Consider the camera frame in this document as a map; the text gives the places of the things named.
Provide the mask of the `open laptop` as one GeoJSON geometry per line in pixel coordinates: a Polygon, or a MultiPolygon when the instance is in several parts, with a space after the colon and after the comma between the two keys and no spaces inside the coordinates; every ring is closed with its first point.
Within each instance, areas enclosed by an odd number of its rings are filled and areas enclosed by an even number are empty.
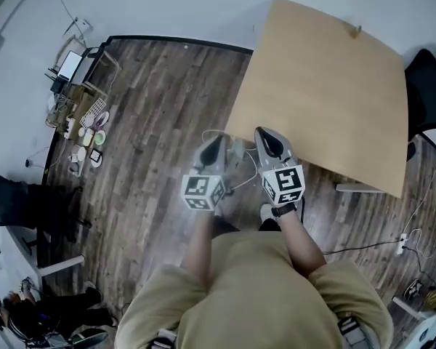
{"type": "Polygon", "coordinates": [[[84,76],[80,70],[83,57],[76,52],[70,50],[57,72],[57,77],[68,83],[82,85],[84,76]]]}

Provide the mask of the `person's beige shirt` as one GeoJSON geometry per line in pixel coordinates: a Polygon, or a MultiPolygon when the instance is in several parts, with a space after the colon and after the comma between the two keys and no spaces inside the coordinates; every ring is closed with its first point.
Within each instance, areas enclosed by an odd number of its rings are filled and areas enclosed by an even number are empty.
{"type": "Polygon", "coordinates": [[[176,265],[148,279],[121,319],[115,347],[145,349],[172,329],[177,349],[342,349],[345,316],[389,349],[392,318],[353,262],[331,262],[305,277],[281,233],[227,233],[212,241],[208,286],[176,265]]]}

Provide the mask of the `small wooden stool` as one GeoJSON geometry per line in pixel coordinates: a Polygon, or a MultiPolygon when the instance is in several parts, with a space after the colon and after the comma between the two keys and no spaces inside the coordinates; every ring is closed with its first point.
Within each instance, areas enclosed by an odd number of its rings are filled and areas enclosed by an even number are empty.
{"type": "Polygon", "coordinates": [[[121,70],[121,66],[119,65],[118,61],[109,52],[107,52],[104,47],[89,47],[84,50],[81,56],[82,56],[82,61],[79,68],[80,69],[86,68],[86,72],[83,75],[81,85],[91,92],[96,92],[103,95],[104,97],[107,97],[111,93],[118,72],[121,70]],[[108,86],[108,89],[105,91],[95,86],[90,81],[90,79],[99,64],[108,67],[109,63],[113,65],[116,70],[111,80],[111,83],[108,86]]]}

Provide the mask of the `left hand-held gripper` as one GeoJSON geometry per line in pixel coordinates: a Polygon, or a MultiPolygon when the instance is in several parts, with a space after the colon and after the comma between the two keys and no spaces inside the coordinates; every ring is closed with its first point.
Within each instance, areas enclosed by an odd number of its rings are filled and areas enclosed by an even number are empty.
{"type": "MultiPolygon", "coordinates": [[[[225,171],[226,142],[217,135],[203,142],[193,154],[193,167],[199,172],[225,171]]],[[[225,196],[225,183],[220,175],[185,174],[182,177],[181,198],[192,210],[215,210],[225,196]]]]}

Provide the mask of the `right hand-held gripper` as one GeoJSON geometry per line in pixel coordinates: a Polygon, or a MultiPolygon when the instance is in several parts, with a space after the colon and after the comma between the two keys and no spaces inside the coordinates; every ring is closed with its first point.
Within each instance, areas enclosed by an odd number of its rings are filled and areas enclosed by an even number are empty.
{"type": "Polygon", "coordinates": [[[279,207],[299,201],[305,192],[304,173],[289,140],[274,129],[257,127],[254,142],[262,168],[283,167],[260,174],[271,204],[279,207]]]}

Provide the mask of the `person's right forearm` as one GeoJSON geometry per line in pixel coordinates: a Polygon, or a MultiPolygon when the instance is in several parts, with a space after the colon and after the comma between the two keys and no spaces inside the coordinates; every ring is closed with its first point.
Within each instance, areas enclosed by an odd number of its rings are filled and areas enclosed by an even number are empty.
{"type": "Polygon", "coordinates": [[[326,264],[323,253],[303,226],[296,211],[275,219],[285,238],[294,269],[298,273],[307,278],[326,264]]]}

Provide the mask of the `person's left forearm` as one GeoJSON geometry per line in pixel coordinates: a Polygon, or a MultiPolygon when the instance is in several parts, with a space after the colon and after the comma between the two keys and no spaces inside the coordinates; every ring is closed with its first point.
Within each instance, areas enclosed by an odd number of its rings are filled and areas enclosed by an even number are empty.
{"type": "Polygon", "coordinates": [[[211,242],[213,236],[213,212],[199,212],[195,217],[193,234],[180,263],[180,267],[208,285],[211,265],[211,242]]]}

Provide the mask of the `purple plate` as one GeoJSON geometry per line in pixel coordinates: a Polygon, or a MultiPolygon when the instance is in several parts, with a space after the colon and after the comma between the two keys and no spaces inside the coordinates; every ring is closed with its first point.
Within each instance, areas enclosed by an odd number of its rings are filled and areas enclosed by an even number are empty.
{"type": "Polygon", "coordinates": [[[93,127],[95,129],[102,128],[107,122],[110,117],[110,114],[108,111],[103,111],[95,120],[93,127]]]}

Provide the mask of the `black router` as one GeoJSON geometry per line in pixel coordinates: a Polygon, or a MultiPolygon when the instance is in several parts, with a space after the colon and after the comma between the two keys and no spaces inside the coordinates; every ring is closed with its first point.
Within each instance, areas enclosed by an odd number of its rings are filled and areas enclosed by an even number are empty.
{"type": "Polygon", "coordinates": [[[45,76],[52,81],[50,91],[54,94],[59,94],[63,90],[66,80],[58,75],[58,72],[53,68],[48,68],[45,76]]]}

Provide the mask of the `white desk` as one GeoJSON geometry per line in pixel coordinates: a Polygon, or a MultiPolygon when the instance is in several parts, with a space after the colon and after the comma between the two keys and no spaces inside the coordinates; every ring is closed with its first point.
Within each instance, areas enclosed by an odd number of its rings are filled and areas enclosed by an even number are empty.
{"type": "Polygon", "coordinates": [[[398,297],[393,297],[392,301],[418,321],[418,325],[404,339],[399,349],[420,349],[436,338],[436,312],[415,310],[398,297]]]}
{"type": "Polygon", "coordinates": [[[23,245],[9,228],[2,230],[1,250],[7,271],[11,272],[13,270],[21,278],[31,277],[36,282],[41,282],[42,277],[71,268],[85,261],[85,257],[80,254],[50,266],[39,267],[37,261],[33,261],[32,257],[25,251],[23,245]]]}

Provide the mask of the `person's black trousers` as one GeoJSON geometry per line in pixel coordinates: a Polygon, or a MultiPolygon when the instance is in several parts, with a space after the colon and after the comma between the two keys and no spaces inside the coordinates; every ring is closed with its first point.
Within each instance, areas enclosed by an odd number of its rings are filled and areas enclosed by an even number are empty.
{"type": "MultiPolygon", "coordinates": [[[[212,237],[216,238],[217,236],[221,236],[226,233],[234,233],[238,232],[235,226],[231,225],[227,222],[223,217],[214,216],[213,219],[213,228],[212,228],[212,237]]],[[[273,219],[266,219],[260,226],[258,231],[260,232],[281,232],[279,224],[273,219]]]]}

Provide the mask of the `white grid tray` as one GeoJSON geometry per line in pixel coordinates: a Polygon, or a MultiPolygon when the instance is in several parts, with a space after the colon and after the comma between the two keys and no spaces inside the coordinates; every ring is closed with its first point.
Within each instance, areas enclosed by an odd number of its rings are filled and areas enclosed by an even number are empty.
{"type": "Polygon", "coordinates": [[[88,109],[88,111],[81,117],[80,125],[85,129],[90,128],[105,107],[106,102],[99,97],[88,109]]]}

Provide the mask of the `black wristwatch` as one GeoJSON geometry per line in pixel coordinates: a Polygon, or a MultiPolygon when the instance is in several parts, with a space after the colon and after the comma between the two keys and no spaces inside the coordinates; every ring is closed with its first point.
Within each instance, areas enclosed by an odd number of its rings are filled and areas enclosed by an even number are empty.
{"type": "Polygon", "coordinates": [[[290,212],[295,212],[296,210],[297,210],[296,205],[294,204],[294,202],[291,202],[283,206],[273,207],[271,209],[271,212],[274,217],[281,217],[290,212]]]}

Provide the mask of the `beige wooden desk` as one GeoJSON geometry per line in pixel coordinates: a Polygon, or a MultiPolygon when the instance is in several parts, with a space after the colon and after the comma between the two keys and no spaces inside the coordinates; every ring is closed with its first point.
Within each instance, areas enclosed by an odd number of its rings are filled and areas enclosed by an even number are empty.
{"type": "Polygon", "coordinates": [[[281,133],[311,164],[401,197],[408,144],[403,60],[373,36],[272,0],[227,125],[281,133]]]}

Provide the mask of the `wooden crate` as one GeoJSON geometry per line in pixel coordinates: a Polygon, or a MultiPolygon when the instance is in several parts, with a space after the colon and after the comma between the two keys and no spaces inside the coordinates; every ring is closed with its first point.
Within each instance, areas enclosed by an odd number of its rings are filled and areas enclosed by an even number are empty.
{"type": "Polygon", "coordinates": [[[72,115],[82,101],[86,88],[82,85],[69,85],[60,93],[51,93],[47,101],[45,124],[58,132],[63,131],[67,117],[72,115]]]}

